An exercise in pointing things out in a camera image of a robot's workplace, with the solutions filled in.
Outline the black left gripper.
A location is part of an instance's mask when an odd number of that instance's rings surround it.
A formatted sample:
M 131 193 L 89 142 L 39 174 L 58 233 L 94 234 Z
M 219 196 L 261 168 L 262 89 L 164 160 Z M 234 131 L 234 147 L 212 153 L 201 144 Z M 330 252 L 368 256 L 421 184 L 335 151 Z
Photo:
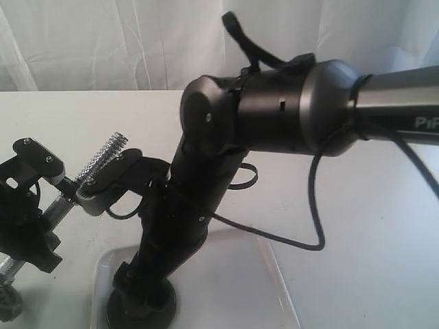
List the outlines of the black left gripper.
M 47 236 L 48 221 L 39 208 L 39 174 L 20 160 L 1 165 L 1 252 L 51 273 L 62 261 L 57 236 Z

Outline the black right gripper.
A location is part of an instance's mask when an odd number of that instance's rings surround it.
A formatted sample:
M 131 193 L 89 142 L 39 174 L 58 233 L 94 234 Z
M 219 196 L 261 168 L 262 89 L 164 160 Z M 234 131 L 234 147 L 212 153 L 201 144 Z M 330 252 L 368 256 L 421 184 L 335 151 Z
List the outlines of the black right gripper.
M 209 217 L 159 185 L 147 188 L 139 216 L 143 233 L 134 276 L 130 264 L 122 262 L 112 285 L 126 287 L 130 283 L 131 294 L 146 298 L 201 248 L 208 234 Z

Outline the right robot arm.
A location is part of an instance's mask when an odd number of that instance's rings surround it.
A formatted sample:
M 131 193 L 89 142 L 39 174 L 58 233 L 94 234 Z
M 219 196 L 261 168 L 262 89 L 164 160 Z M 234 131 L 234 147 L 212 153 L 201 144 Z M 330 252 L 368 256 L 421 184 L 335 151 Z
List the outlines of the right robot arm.
M 204 75 L 184 90 L 182 137 L 171 162 L 136 161 L 122 183 L 141 194 L 143 225 L 134 259 L 117 270 L 123 296 L 152 299 L 203 245 L 211 219 L 250 151 L 310 155 L 307 193 L 317 241 L 261 236 L 307 251 L 324 248 L 316 202 L 316 174 L 325 156 L 339 156 L 358 140 L 396 144 L 434 193 L 438 181 L 411 148 L 438 142 L 438 68 L 362 75 L 340 60 L 252 66 L 239 77 Z

